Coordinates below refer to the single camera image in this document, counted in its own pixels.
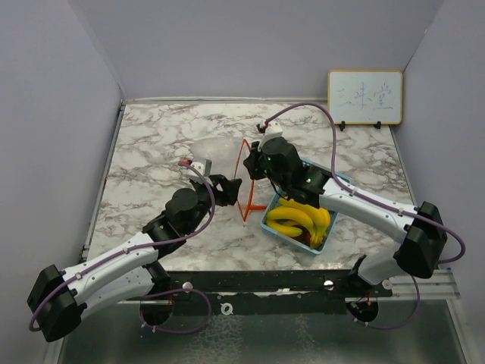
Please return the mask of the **clear orange zip bag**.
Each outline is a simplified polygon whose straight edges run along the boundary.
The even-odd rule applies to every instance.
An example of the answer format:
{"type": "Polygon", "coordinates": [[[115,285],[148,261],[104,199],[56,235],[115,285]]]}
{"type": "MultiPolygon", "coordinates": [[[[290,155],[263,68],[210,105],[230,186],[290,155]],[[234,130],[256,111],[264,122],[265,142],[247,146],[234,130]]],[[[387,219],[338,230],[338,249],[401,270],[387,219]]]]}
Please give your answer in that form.
{"type": "Polygon", "coordinates": [[[222,174],[228,180],[241,179],[236,200],[236,216],[246,223],[251,212],[260,212],[266,205],[254,197],[255,182],[250,179],[243,160],[249,156],[248,140],[240,137],[213,136],[195,141],[191,152],[196,158],[211,161],[211,174],[222,174]]]}

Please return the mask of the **yellow banana bunch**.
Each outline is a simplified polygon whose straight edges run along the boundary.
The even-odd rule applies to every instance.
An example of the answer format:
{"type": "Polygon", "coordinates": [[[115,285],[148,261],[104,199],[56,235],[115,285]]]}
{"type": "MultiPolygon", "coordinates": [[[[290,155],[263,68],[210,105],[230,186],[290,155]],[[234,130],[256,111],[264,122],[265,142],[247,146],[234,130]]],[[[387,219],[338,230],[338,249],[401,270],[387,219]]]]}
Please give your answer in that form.
{"type": "Polygon", "coordinates": [[[330,213],[326,209],[284,198],[269,210],[265,221],[271,229],[313,250],[324,245],[331,225],[330,213]]]}

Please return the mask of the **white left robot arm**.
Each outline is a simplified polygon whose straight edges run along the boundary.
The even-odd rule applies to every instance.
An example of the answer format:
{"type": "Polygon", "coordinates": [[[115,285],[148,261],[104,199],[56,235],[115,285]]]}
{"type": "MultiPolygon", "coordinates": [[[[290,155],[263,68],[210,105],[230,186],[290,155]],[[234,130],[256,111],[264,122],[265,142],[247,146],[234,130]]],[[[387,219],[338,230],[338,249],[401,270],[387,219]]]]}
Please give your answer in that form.
{"type": "Polygon", "coordinates": [[[41,270],[27,297],[32,312],[29,330],[42,332],[52,342],[71,333],[96,308],[132,297],[163,297],[167,280],[157,274],[162,270],[158,260],[203,232],[216,207],[235,205],[242,181],[216,174],[192,177],[190,183],[120,246],[89,262],[41,270]]]}

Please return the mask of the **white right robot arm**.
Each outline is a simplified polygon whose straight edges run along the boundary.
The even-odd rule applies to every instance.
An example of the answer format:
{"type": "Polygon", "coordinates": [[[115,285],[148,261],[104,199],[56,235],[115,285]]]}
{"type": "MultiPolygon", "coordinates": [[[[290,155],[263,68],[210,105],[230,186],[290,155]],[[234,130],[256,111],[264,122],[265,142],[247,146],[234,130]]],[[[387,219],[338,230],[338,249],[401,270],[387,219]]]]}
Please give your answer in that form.
{"type": "Polygon", "coordinates": [[[338,212],[390,237],[397,248],[364,255],[352,267],[349,290],[364,297],[388,278],[430,278],[439,264],[447,234],[438,208],[400,204],[360,190],[334,171],[304,162],[295,146],[281,136],[253,142],[243,162],[253,180],[267,179],[283,194],[282,206],[338,212]]]}

